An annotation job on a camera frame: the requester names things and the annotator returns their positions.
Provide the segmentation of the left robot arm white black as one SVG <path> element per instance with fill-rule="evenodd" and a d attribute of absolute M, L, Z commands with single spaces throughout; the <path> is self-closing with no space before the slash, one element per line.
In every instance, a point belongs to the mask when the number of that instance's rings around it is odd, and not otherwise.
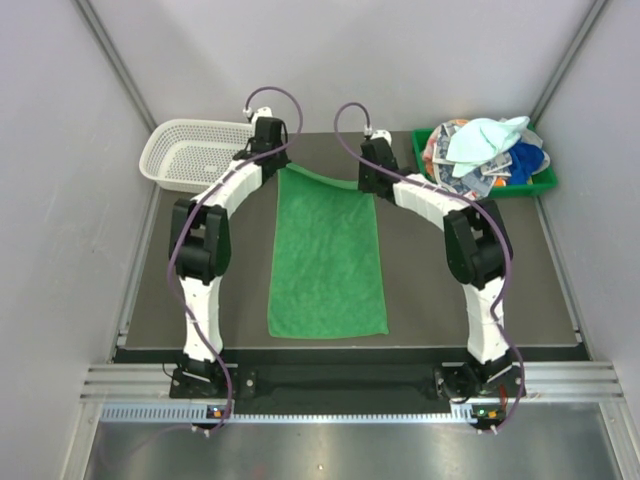
<path fill-rule="evenodd" d="M 175 370 L 178 393 L 231 397 L 231 373 L 221 353 L 220 287 L 231 260 L 230 219 L 238 207 L 290 160 L 287 127 L 263 109 L 253 134 L 204 192 L 177 201 L 170 230 L 170 279 L 177 278 L 186 318 L 185 358 Z"/>

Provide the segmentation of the green microfiber towel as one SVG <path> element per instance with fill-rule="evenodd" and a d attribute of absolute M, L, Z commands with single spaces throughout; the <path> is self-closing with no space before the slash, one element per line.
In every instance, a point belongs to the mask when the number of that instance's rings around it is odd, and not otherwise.
<path fill-rule="evenodd" d="M 290 164 L 278 195 L 267 322 L 271 336 L 348 339 L 389 332 L 372 195 Z"/>

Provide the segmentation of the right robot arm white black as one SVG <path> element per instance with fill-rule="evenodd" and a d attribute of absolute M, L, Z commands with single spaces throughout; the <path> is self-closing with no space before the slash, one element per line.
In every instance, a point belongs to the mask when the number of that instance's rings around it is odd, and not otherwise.
<path fill-rule="evenodd" d="M 470 359 L 460 367 L 443 367 L 436 373 L 440 391 L 457 402 L 492 394 L 512 367 L 501 298 L 512 249 L 496 203 L 454 198 L 419 175 L 400 170 L 389 141 L 383 137 L 367 136 L 360 148 L 358 189 L 411 211 L 440 229 L 447 265 L 463 287 Z"/>

